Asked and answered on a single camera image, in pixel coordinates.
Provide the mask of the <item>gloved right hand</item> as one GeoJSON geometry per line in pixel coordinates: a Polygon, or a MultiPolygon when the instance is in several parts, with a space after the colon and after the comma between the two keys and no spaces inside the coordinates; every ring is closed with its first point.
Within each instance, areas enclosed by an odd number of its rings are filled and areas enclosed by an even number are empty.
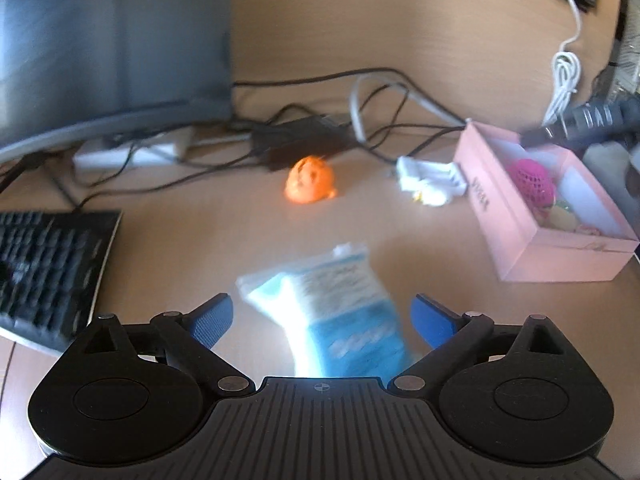
{"type": "Polygon", "coordinates": [[[639,234],[639,145],[625,148],[618,141],[592,144],[582,162],[639,234]]]}

